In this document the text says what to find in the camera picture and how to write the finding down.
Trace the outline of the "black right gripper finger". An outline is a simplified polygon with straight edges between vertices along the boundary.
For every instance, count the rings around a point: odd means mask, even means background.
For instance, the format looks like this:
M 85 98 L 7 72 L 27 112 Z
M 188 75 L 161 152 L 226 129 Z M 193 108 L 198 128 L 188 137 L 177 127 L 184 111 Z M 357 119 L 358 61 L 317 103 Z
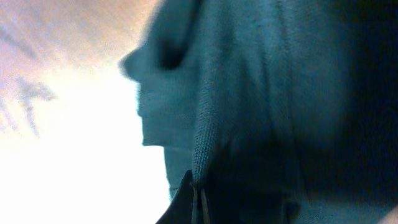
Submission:
M 156 224 L 192 224 L 195 194 L 192 185 L 192 171 L 188 170 L 184 174 L 169 207 Z

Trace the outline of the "black t-shirt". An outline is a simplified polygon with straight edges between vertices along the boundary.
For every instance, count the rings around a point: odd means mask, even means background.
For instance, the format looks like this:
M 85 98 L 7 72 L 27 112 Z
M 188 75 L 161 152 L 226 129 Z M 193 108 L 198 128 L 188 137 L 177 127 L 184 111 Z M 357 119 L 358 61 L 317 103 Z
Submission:
M 397 207 L 397 2 L 165 1 L 121 60 L 192 223 L 378 223 Z

